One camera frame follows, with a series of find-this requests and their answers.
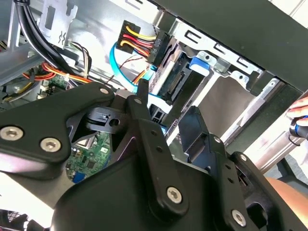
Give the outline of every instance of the finger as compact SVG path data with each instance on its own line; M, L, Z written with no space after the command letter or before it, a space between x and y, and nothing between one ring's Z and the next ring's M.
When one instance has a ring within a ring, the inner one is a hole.
M301 116L308 116L308 106L291 109L287 112L288 117L301 117Z
M308 127L308 118L300 119L296 122L299 126Z
M305 97L303 99L294 102L294 104L291 105L290 109L304 107L304 106L308 106L308 97Z

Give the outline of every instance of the circuit board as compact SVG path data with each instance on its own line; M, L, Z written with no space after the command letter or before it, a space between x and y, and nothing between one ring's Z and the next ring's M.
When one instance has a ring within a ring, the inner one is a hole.
M67 82L63 76L56 75L54 78L51 79L51 83L59 86L60 88L66 89Z
M100 132L73 146L66 164L66 174L71 181L79 183L104 169L109 159L110 137L108 133Z

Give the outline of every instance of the motherboard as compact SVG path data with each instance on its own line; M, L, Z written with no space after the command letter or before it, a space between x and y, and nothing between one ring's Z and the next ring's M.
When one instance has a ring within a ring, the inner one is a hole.
M69 84L64 77L57 75L45 81L41 88L40 98L69 90ZM98 132L95 136L80 141L72 147L72 152L66 164L67 177L74 183L79 183L100 170L104 169L110 159L110 134Z
M72 147L66 164L68 178L79 183L104 169L110 159L110 134L100 132Z

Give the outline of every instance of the black plastic housing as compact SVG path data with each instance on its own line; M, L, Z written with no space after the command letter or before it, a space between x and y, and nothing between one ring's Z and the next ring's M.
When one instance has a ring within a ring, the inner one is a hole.
M170 35L161 30L157 34L157 38L150 50L150 56L148 57L148 63L154 66L159 66L165 56L166 49L170 41Z

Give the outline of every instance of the metal slot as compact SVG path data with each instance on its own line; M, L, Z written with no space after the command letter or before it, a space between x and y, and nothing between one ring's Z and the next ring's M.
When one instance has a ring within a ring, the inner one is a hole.
M218 47L219 47L220 45L218 44L218 43L216 43L216 45L214 46L214 49L216 49L217 51L219 51L219 52L221 52L221 53L223 53L223 54L226 54L225 52L223 52L222 50L220 50Z
M52 6L48 7L45 27L49 30L51 30L52 28L52 23L53 23L55 12L56 12L55 8L53 8Z

